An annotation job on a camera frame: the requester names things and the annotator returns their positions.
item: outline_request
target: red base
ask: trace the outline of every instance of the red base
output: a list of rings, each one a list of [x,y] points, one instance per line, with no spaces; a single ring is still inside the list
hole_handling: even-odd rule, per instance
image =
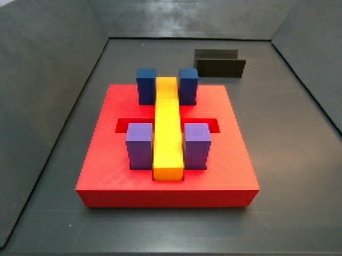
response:
[[[153,171],[130,170],[127,123],[154,122],[154,106],[138,105],[135,85],[109,89],[76,191],[88,207],[241,207],[259,184],[225,86],[199,86],[197,106],[181,107],[182,123],[207,122],[207,170],[186,170],[185,181],[153,180]]]

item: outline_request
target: yellow bar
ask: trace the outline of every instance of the yellow bar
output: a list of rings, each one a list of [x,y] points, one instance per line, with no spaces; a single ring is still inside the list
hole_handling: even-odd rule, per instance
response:
[[[185,161],[177,77],[157,77],[154,179],[183,180]]]

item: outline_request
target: toy block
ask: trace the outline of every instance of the toy block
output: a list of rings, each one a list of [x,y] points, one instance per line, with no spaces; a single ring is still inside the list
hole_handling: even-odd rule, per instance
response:
[[[177,77],[157,78],[154,180],[183,180],[185,161]]]
[[[126,147],[131,170],[153,169],[153,124],[131,123],[126,136]]]
[[[245,65],[238,50],[195,49],[194,67],[201,77],[242,77]]]
[[[179,104],[197,105],[198,70],[194,68],[179,69]]]
[[[225,86],[199,85],[197,98],[195,107],[181,106],[181,119],[185,123],[207,120],[210,126],[219,125],[219,130],[211,130],[207,170],[186,170],[182,182],[161,182],[153,180],[153,170],[130,170],[126,133],[114,131],[123,117],[153,120],[155,106],[138,104],[137,85],[110,86],[76,185],[87,207],[250,205],[259,184]]]
[[[139,105],[155,104],[155,78],[157,69],[141,68],[137,71],[137,83],[139,92]]]
[[[211,145],[209,125],[189,123],[185,125],[185,168],[206,170]]]

